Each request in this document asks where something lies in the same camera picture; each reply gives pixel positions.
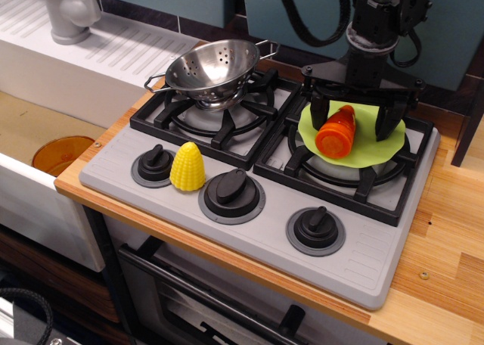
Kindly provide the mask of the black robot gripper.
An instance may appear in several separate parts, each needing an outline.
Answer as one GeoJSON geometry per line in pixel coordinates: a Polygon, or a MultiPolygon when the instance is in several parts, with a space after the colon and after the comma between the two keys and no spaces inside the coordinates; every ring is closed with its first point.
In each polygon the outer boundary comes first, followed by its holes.
{"type": "Polygon", "coordinates": [[[304,66],[302,93],[311,96],[312,127],[319,131],[327,122],[330,100],[382,101],[375,134],[377,141],[388,139],[408,112],[409,101],[425,89],[421,78],[391,66],[388,57],[349,48],[337,60],[304,66]]]}

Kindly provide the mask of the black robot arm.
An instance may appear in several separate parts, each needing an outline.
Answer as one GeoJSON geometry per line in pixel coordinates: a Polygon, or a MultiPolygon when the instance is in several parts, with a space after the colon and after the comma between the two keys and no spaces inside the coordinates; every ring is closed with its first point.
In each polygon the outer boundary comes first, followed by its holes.
{"type": "Polygon", "coordinates": [[[302,69],[314,129],[327,122],[331,101],[344,101],[376,106],[376,140],[390,136],[416,108],[426,86],[404,70],[420,58],[422,43],[415,27],[427,19],[431,5],[430,0],[341,1],[343,11],[354,9],[343,27],[346,53],[302,69]]]}

